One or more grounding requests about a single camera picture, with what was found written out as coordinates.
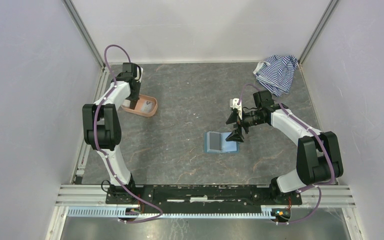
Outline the teal card holder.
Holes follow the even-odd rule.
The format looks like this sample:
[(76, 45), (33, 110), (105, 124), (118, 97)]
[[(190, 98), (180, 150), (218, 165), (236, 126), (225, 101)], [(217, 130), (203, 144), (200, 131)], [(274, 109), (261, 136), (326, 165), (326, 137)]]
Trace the teal card holder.
[(203, 151), (207, 154), (235, 154), (239, 152), (236, 141), (226, 141), (229, 132), (208, 131), (204, 134)]

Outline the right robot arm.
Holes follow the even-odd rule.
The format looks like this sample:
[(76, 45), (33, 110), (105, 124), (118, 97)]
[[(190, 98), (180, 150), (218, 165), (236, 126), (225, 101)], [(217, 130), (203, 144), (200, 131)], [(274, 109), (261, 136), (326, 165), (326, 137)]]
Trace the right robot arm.
[(233, 98), (229, 102), (231, 114), (226, 124), (233, 131), (226, 137), (228, 142), (242, 143), (243, 134), (249, 128), (268, 124), (281, 131), (297, 147), (295, 169), (275, 177), (270, 183), (269, 199), (282, 204), (289, 193), (301, 193), (320, 185), (330, 185), (341, 177), (344, 167), (338, 137), (332, 131), (321, 131), (299, 119), (283, 103), (273, 100), (267, 90), (253, 94), (255, 108), (245, 111), (242, 101)]

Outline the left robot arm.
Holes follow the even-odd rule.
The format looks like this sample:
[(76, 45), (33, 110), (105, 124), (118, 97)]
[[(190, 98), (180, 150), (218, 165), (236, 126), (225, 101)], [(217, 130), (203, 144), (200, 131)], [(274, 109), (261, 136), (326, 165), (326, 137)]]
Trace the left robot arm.
[(109, 89), (94, 103), (82, 107), (84, 141), (101, 156), (109, 174), (111, 196), (118, 194), (125, 204), (137, 197), (135, 182), (128, 170), (120, 149), (122, 130), (118, 109), (125, 100), (137, 101), (143, 69), (131, 62), (122, 64), (122, 71), (110, 84)]

